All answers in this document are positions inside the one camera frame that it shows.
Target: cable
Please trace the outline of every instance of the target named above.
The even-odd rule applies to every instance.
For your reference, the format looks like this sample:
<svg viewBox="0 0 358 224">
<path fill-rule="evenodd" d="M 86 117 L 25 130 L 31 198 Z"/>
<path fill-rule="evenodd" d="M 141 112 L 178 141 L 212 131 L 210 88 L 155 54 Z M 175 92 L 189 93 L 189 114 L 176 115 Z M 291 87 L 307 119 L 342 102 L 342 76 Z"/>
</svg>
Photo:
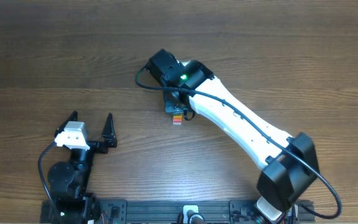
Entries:
<svg viewBox="0 0 358 224">
<path fill-rule="evenodd" d="M 332 193 L 332 195 L 335 198 L 336 204 L 337 204 L 337 210 L 336 213 L 334 215 L 322 215 L 319 214 L 315 211 L 310 210 L 309 208 L 307 208 L 306 206 L 302 205 L 301 203 L 298 203 L 299 206 L 301 206 L 302 208 L 304 208 L 307 212 L 309 212 L 310 214 L 319 217 L 319 218 L 323 218 L 323 219 L 334 219 L 337 218 L 342 211 L 342 202 L 341 199 L 339 198 L 339 195 L 337 194 L 337 192 L 335 191 L 334 187 L 332 187 L 332 185 L 319 173 L 317 172 L 317 170 L 315 170 L 314 168 L 312 168 L 309 164 L 307 164 L 304 160 L 302 160 L 301 158 L 299 158 L 297 155 L 295 155 L 294 153 L 292 153 L 291 151 L 285 149 L 285 147 L 283 147 L 282 145 L 280 145 L 279 143 L 277 143 L 276 141 L 274 141 L 271 137 L 269 137 L 266 133 L 264 133 L 254 122 L 252 122 L 244 113 L 242 113 L 240 110 L 238 110 L 235 106 L 231 105 L 230 103 L 228 103 L 226 100 L 224 99 L 220 99 L 217 96 L 213 96 L 210 95 L 208 93 L 203 93 L 201 91 L 196 91 L 196 90 L 188 90 L 186 88 L 176 88 L 176 87 L 161 87 L 161 86 L 148 86 L 148 85 L 144 85 L 143 83 L 141 83 L 139 81 L 139 77 L 140 74 L 143 72 L 143 70 L 146 68 L 146 66 L 143 66 L 135 79 L 135 82 L 137 85 L 139 85 L 142 88 L 148 89 L 148 90 L 167 90 L 167 91 L 177 91 L 177 92 L 181 92 L 181 93 L 191 93 L 191 94 L 199 94 L 202 96 L 206 96 L 208 98 L 214 99 L 216 101 L 221 102 L 222 104 L 230 107 L 236 114 L 240 115 L 241 119 L 246 120 L 253 128 L 255 128 L 265 139 L 267 139 L 269 142 L 271 142 L 273 145 L 277 146 L 279 149 L 281 149 L 285 154 L 289 155 L 290 157 L 292 157 L 293 159 L 295 159 L 296 161 L 298 161 L 300 164 L 302 164 L 306 169 L 308 169 L 310 172 L 312 172 L 314 175 L 317 176 L 317 178 L 319 178 L 322 183 L 328 188 L 328 190 Z"/>
<path fill-rule="evenodd" d="M 55 142 L 50 143 L 50 145 L 41 153 L 41 155 L 40 155 L 40 157 L 39 157 L 39 159 L 38 159 L 38 171 L 39 171 L 39 173 L 40 173 L 40 178 L 41 178 L 42 185 L 43 185 L 43 187 L 44 187 L 44 189 L 45 189 L 45 192 L 47 193 L 47 196 L 48 196 L 48 198 L 49 198 L 50 206 L 53 208 L 53 211 L 55 212 L 56 217 L 57 217 L 58 220 L 59 220 L 59 223 L 60 223 L 60 224 L 64 224 L 62 218 L 60 217 L 60 212 L 59 212 L 59 210 L 57 209 L 55 203 L 53 202 L 52 196 L 50 196 L 50 192 L 49 192 L 47 183 L 46 183 L 46 181 L 45 181 L 44 174 L 42 173 L 42 158 L 43 158 L 44 155 L 46 155 L 46 153 L 47 153 L 51 148 L 53 148 L 54 146 L 56 146 L 56 143 L 55 143 Z"/>
</svg>

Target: wooden table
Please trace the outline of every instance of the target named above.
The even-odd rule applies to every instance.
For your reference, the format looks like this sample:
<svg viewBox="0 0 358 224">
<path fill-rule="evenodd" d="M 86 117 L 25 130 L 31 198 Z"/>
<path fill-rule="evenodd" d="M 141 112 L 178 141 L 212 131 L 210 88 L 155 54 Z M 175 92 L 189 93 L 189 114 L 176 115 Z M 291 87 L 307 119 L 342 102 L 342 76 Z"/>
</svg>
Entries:
<svg viewBox="0 0 358 224">
<path fill-rule="evenodd" d="M 0 0 L 0 222 L 37 222 L 37 159 L 77 110 L 91 139 L 109 112 L 119 146 L 97 155 L 89 191 L 128 200 L 258 198 L 259 170 L 217 126 L 181 126 L 134 77 L 161 48 L 208 66 L 245 105 L 313 137 L 358 222 L 358 1 Z M 151 76 L 145 79 L 152 81 Z M 50 151 L 44 172 L 68 159 Z M 335 203 L 316 181 L 303 195 Z"/>
</svg>

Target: green led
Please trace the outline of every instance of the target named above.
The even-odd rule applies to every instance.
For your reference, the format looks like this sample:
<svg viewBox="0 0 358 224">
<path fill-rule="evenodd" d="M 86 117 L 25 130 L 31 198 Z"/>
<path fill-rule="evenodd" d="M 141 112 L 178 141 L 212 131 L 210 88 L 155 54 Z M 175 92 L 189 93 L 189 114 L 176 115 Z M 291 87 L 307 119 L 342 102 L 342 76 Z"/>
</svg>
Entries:
<svg viewBox="0 0 358 224">
<path fill-rule="evenodd" d="M 180 76 L 180 78 L 181 78 L 182 80 L 186 80 L 186 79 L 187 79 L 187 75 L 186 75 L 186 74 L 183 74 L 183 75 Z"/>
</svg>

